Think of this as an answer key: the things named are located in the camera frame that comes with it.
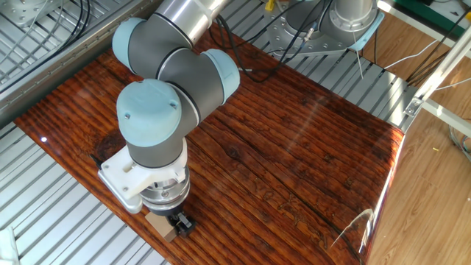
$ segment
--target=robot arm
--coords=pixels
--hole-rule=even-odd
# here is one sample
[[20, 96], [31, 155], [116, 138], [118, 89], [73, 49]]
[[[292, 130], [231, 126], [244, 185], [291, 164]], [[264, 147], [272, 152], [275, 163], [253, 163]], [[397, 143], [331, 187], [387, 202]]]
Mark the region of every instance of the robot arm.
[[238, 68], [223, 51], [191, 51], [225, 0], [164, 1], [149, 20], [131, 18], [113, 36], [116, 57], [142, 82], [116, 103], [127, 145], [99, 176], [131, 213], [181, 211], [190, 181], [185, 136], [237, 89]]

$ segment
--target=wooden floor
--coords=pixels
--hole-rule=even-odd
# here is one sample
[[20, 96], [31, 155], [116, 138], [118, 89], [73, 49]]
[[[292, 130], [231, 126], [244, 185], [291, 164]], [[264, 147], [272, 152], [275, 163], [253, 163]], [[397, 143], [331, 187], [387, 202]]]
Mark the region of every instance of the wooden floor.
[[[378, 37], [378, 64], [383, 67], [433, 41], [389, 14]], [[373, 43], [364, 51], [369, 60]], [[440, 48], [437, 56], [447, 49]], [[405, 79], [426, 54], [389, 70]], [[465, 58], [443, 85], [468, 77], [471, 60]], [[471, 82], [437, 91], [432, 99], [471, 118]], [[422, 111], [406, 133], [369, 264], [471, 264], [470, 173], [471, 163], [448, 138], [448, 126]]]

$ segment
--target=light blue joint cap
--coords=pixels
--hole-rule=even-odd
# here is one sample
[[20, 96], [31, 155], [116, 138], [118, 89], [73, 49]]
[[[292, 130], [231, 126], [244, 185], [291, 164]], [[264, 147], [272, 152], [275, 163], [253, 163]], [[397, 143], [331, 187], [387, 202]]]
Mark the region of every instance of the light blue joint cap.
[[113, 52], [120, 62], [127, 66], [131, 71], [129, 48], [130, 39], [134, 28], [137, 27], [141, 22], [144, 22], [142, 18], [130, 18], [119, 25], [118, 29], [113, 36]]
[[208, 56], [213, 61], [221, 77], [222, 88], [224, 89], [224, 101], [221, 103], [223, 105], [241, 84], [241, 75], [237, 65], [227, 53], [218, 49], [209, 49], [206, 52], [202, 52], [202, 54]]
[[119, 94], [116, 110], [124, 139], [139, 147], [151, 147], [168, 139], [182, 118], [177, 92], [156, 79], [129, 84]]
[[363, 34], [363, 36], [361, 36], [358, 40], [356, 40], [356, 43], [354, 43], [349, 48], [357, 52], [362, 50], [365, 47], [368, 40], [373, 36], [376, 29], [380, 26], [383, 19], [384, 19], [384, 13], [380, 11], [376, 19], [373, 21], [373, 24], [371, 25], [371, 27], [365, 32], [365, 34]]

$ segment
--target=wooden table surface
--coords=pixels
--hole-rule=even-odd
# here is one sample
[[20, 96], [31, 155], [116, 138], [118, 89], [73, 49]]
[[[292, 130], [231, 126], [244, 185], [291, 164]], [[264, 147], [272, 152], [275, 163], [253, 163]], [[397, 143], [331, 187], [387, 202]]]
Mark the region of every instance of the wooden table surface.
[[[195, 50], [210, 48], [206, 33]], [[247, 68], [277, 63], [251, 45], [239, 50]], [[172, 264], [365, 262], [403, 142], [399, 129], [289, 67], [263, 84], [241, 75], [226, 104], [187, 136], [185, 211], [198, 226], [167, 243], [145, 220], [147, 209], [126, 212], [90, 157], [106, 160], [123, 147], [116, 99], [140, 79], [109, 50], [15, 123]], [[357, 219], [333, 245], [367, 209], [375, 215]], [[369, 219], [376, 225], [362, 246]]]

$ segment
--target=white cable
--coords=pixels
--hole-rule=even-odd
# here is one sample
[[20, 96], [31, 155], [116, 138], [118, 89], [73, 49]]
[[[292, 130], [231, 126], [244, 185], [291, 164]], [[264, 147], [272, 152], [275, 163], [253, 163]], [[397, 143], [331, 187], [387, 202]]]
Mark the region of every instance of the white cable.
[[[353, 40], [355, 41], [355, 44], [356, 44], [356, 36], [355, 36], [355, 32], [353, 32]], [[356, 58], [358, 59], [358, 66], [360, 67], [360, 75], [361, 75], [361, 79], [363, 79], [363, 70], [361, 69], [360, 55], [358, 54], [358, 51], [356, 51]]]
[[463, 81], [456, 82], [456, 83], [451, 84], [451, 85], [447, 85], [447, 86], [444, 86], [444, 87], [441, 87], [441, 88], [437, 88], [436, 90], [441, 90], [441, 89], [445, 89], [445, 88], [451, 88], [451, 87], [454, 86], [454, 85], [459, 85], [459, 84], [462, 84], [462, 83], [464, 83], [464, 82], [468, 82], [468, 81], [470, 81], [470, 80], [471, 80], [471, 77], [468, 78], [468, 79], [465, 79], [465, 80], [463, 80]]
[[437, 41], [438, 41], [438, 40], [432, 41], [432, 43], [428, 44], [428, 45], [427, 45], [422, 51], [420, 51], [418, 54], [414, 54], [414, 55], [411, 55], [411, 56], [404, 57], [403, 59], [398, 60], [396, 63], [392, 63], [391, 65], [385, 67], [385, 69], [388, 69], [389, 67], [394, 66], [395, 64], [400, 63], [400, 62], [402, 62], [402, 61], [404, 61], [404, 60], [407, 60], [407, 59], [410, 59], [410, 58], [417, 57], [417, 56], [421, 55], [423, 52], [425, 52], [425, 50], [427, 50], [430, 46], [432, 46], [432, 45], [433, 45], [435, 42], [437, 42]]
[[5, 57], [3, 59], [0, 60], [0, 65], [10, 56], [10, 54], [13, 51], [15, 51], [16, 46], [18, 44], [20, 44], [20, 42], [23, 41], [24, 38], [26, 38], [26, 36], [29, 34], [29, 32], [31, 32], [32, 26], [36, 23], [36, 19], [38, 19], [39, 14], [44, 10], [44, 7], [46, 7], [48, 2], [49, 2], [49, 0], [46, 0], [44, 2], [43, 6], [39, 10], [38, 14], [36, 14], [35, 18], [32, 20], [31, 26], [29, 27], [28, 31], [26, 31], [26, 33], [24, 33], [24, 35], [15, 44], [13, 44], [13, 47], [11, 48], [11, 50], [5, 55]]

